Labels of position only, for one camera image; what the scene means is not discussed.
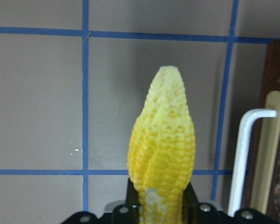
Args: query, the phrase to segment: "dark brown object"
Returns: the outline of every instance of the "dark brown object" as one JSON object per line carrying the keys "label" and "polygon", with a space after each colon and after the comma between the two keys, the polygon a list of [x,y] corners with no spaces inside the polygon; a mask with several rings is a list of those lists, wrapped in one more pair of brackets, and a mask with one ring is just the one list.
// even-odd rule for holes
{"label": "dark brown object", "polygon": [[[266,55],[266,63],[265,70],[263,76],[263,84],[261,90],[261,98],[260,98],[260,108],[264,108],[266,96],[271,91],[280,91],[280,40],[269,43],[267,48]],[[259,148],[259,140],[260,140],[260,132],[261,132],[261,121],[257,122],[255,125],[255,136],[254,136],[254,145],[251,149],[250,154],[250,167],[249,167],[249,175],[246,183],[246,194],[245,194],[245,206],[249,206],[251,200],[251,192],[253,186],[253,177],[255,172],[258,148]],[[278,211],[276,210],[276,206],[274,203],[274,190],[277,183],[280,181],[280,141],[276,155],[276,161],[273,171],[273,179],[270,187],[267,215],[274,220],[280,222],[280,216]]]}

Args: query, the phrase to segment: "yellow corn cob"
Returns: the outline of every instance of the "yellow corn cob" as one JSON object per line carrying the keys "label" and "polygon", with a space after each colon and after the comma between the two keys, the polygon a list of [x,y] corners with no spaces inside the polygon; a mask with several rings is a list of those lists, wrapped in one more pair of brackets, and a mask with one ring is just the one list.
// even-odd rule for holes
{"label": "yellow corn cob", "polygon": [[128,153],[143,224],[181,224],[183,191],[195,157],[194,126],[178,68],[163,66],[134,125]]}

